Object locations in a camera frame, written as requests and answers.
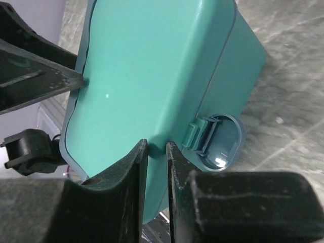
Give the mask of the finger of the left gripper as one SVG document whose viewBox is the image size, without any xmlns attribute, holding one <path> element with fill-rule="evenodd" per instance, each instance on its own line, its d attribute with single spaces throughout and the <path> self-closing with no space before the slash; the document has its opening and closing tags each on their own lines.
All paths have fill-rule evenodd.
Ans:
<svg viewBox="0 0 324 243">
<path fill-rule="evenodd" d="M 1 47 L 9 44 L 62 66 L 68 72 L 77 72 L 75 54 L 38 35 L 13 6 L 5 2 L 1 2 L 1 41 Z M 45 73 L 50 69 L 46 64 L 1 50 L 1 73 Z"/>
</svg>

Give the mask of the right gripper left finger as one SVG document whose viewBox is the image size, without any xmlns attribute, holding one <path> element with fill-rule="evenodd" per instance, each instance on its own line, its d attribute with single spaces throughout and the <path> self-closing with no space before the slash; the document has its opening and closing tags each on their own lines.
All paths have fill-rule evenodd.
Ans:
<svg viewBox="0 0 324 243">
<path fill-rule="evenodd" d="M 1 180 L 1 242 L 140 242 L 148 144 L 79 185 Z"/>
</svg>

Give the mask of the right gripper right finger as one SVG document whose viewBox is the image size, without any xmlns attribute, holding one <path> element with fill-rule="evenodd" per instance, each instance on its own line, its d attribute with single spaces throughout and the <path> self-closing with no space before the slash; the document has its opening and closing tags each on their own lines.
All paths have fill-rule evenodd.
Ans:
<svg viewBox="0 0 324 243">
<path fill-rule="evenodd" d="M 293 172 L 202 172 L 166 145 L 171 242 L 315 242 L 323 209 Z"/>
</svg>

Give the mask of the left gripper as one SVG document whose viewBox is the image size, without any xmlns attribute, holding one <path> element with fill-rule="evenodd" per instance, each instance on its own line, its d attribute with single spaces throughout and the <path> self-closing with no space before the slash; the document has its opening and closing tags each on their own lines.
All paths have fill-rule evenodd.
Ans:
<svg viewBox="0 0 324 243">
<path fill-rule="evenodd" d="M 83 75 L 1 40 L 1 114 L 84 87 Z M 4 139 L 6 169 L 22 176 L 50 174 L 66 164 L 60 134 L 53 138 L 43 130 L 26 129 Z"/>
</svg>

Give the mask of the teal medicine box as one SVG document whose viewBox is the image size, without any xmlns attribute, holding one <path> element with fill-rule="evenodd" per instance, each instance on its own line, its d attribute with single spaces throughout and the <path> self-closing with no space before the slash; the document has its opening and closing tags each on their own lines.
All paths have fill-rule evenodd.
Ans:
<svg viewBox="0 0 324 243">
<path fill-rule="evenodd" d="M 88 1 L 60 152 L 82 180 L 148 141 L 143 223 L 168 207 L 166 144 L 219 172 L 266 52 L 235 1 Z"/>
</svg>

